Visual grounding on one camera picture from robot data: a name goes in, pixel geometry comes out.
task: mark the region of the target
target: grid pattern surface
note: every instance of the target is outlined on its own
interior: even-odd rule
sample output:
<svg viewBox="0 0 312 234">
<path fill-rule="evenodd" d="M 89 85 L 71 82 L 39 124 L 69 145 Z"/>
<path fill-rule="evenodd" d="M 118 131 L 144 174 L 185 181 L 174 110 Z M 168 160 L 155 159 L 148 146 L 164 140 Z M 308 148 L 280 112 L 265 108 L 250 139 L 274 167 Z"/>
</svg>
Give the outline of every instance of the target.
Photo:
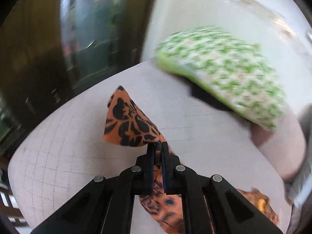
<svg viewBox="0 0 312 234">
<path fill-rule="evenodd" d="M 61 106 L 20 145 L 9 165 L 12 191 L 31 228 L 36 227 L 96 174 L 118 175 L 146 147 L 103 141 L 107 101 L 122 85 L 154 122 L 173 151 L 198 174 L 220 174 L 234 187 L 269 196 L 286 231 L 291 207 L 282 179 L 253 146 L 246 125 L 189 96 L 188 86 L 150 62 L 114 75 Z M 163 233 L 138 200 L 131 233 Z"/>
</svg>

